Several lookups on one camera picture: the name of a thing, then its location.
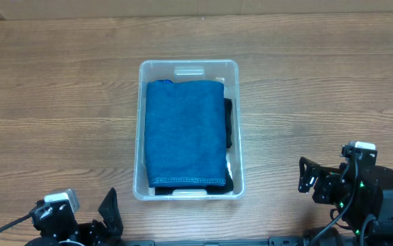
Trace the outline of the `blue denim cloth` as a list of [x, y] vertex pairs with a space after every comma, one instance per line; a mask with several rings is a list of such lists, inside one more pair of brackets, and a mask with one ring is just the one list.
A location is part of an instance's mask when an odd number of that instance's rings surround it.
[[223, 83], [149, 82], [144, 147], [151, 188], [225, 185]]

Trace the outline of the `clear plastic storage bin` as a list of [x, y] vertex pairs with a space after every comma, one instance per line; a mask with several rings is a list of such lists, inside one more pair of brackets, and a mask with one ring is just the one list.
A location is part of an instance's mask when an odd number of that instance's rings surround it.
[[141, 201], [237, 200], [244, 190], [237, 63], [142, 62], [134, 196]]

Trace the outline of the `blue glitter cloth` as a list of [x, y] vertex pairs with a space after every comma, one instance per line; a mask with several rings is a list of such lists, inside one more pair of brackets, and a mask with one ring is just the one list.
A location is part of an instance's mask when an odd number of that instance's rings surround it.
[[162, 80], [155, 81], [155, 83], [166, 83], [166, 84], [172, 83], [173, 84], [174, 82], [169, 79], [162, 79]]

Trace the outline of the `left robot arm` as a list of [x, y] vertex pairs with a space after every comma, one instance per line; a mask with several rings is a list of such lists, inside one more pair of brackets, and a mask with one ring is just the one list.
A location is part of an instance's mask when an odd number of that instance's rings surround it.
[[78, 223], [74, 214], [80, 205], [75, 190], [54, 191], [36, 203], [29, 215], [40, 236], [29, 245], [119, 245], [123, 223], [118, 210], [117, 193], [110, 189], [98, 212], [102, 221]]

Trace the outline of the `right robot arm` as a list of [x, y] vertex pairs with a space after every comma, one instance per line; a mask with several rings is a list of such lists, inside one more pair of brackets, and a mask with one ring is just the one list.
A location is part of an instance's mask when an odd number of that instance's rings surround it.
[[301, 193], [313, 190], [317, 204], [329, 204], [331, 221], [306, 230], [302, 245], [393, 245], [393, 169], [379, 166], [375, 144], [342, 146], [337, 168], [301, 157]]

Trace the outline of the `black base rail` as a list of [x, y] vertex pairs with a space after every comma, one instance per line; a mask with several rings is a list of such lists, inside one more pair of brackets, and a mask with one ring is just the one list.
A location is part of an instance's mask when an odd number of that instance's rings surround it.
[[270, 236], [266, 239], [235, 239], [212, 241], [154, 241], [119, 240], [110, 245], [116, 246], [304, 246], [310, 239], [303, 236]]

